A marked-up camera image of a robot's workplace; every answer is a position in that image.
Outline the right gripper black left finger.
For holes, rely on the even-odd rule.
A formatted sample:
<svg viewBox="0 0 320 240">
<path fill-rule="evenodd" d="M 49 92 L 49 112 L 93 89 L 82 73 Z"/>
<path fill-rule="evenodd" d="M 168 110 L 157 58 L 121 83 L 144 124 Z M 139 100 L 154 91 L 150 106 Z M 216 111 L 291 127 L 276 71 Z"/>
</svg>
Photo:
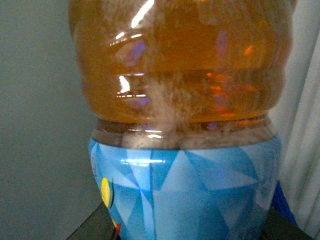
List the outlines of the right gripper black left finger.
<svg viewBox="0 0 320 240">
<path fill-rule="evenodd" d="M 118 234 L 105 204 L 101 202 L 92 214 L 67 240 L 117 240 Z"/>
</svg>

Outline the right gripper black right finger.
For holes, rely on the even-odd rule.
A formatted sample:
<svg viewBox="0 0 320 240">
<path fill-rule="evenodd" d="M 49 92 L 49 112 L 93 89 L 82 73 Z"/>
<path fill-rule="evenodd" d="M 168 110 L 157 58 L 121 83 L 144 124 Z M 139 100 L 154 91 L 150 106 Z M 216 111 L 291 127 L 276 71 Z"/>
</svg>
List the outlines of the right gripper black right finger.
<svg viewBox="0 0 320 240">
<path fill-rule="evenodd" d="M 275 209 L 268 212 L 260 240 L 312 240 L 308 234 L 283 217 Z"/>
</svg>

